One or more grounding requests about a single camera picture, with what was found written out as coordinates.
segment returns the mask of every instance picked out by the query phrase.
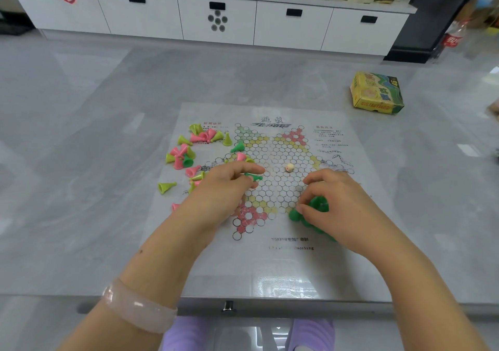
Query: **box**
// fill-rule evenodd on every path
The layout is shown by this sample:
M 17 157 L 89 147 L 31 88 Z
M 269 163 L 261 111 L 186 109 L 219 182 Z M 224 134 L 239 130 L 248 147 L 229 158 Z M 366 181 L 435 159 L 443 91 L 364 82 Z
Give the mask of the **box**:
M 355 108 L 397 114 L 404 107 L 399 81 L 393 76 L 359 71 L 350 92 Z

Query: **game board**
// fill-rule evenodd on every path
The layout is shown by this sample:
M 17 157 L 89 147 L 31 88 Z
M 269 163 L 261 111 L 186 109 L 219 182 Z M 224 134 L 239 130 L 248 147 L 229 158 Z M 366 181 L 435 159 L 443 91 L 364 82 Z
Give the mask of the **game board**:
M 264 166 L 266 172 L 257 189 L 246 191 L 240 215 L 221 224 L 191 275 L 254 276 L 263 265 L 274 266 L 283 273 L 284 264 L 291 264 L 295 272 L 326 273 L 323 263 L 311 262 L 310 256 L 334 259 L 338 243 L 288 218 L 306 188 L 303 178 L 311 171 L 321 168 L 346 171 L 386 213 L 391 213 L 391 202 L 341 112 L 184 103 L 165 154 L 177 145 L 180 135 L 189 136 L 189 125 L 193 123 L 201 123 L 205 129 L 230 132 L 234 143 L 243 141 L 246 155 Z M 195 143 L 194 163 L 209 171 L 225 160 L 235 159 L 235 154 L 229 152 L 231 148 L 221 142 Z M 285 171 L 287 163 L 295 165 L 293 172 Z M 175 181 L 178 185 L 163 196 L 156 192 L 143 240 L 171 213 L 171 204 L 181 203 L 188 195 L 189 181 L 183 170 L 165 165 L 159 181 Z M 354 263 L 360 263 L 364 270 L 370 269 L 365 261 Z

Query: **white cabinet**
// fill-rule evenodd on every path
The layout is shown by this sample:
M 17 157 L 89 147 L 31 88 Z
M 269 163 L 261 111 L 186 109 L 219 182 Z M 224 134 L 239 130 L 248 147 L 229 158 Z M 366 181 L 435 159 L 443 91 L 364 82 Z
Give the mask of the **white cabinet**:
M 182 39 L 177 0 L 99 0 L 112 34 Z
M 184 39 L 253 45 L 257 2 L 179 0 Z
M 39 29 L 109 33 L 98 0 L 19 0 Z
M 321 50 L 386 55 L 408 16 L 335 8 Z
M 328 7 L 259 1 L 254 44 L 320 50 L 332 13 Z

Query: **pink game piece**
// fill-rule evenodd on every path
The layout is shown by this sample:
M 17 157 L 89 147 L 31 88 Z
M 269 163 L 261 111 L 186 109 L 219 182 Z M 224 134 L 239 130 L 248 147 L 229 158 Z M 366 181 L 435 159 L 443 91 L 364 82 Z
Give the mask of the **pink game piece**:
M 206 139 L 206 133 L 191 134 L 191 142 L 205 142 Z
M 180 156 L 180 152 L 176 147 L 172 148 L 172 150 L 170 151 L 170 154 L 173 156 Z
M 189 147 L 189 145 L 187 143 L 183 143 L 182 146 L 180 146 L 179 154 L 183 156 L 185 153 L 187 153 L 188 147 Z
M 208 129 L 206 131 L 207 135 L 208 135 L 208 142 L 213 138 L 215 137 L 215 134 L 216 134 L 216 130 L 213 130 L 213 129 Z
M 199 170 L 201 170 L 201 166 L 194 166 L 194 167 L 186 168 L 186 176 L 189 178 L 193 178 L 196 176 L 196 172 Z
M 173 168 L 175 168 L 176 170 L 181 170 L 184 168 L 184 163 L 178 155 L 175 155 L 175 163 L 173 164 Z

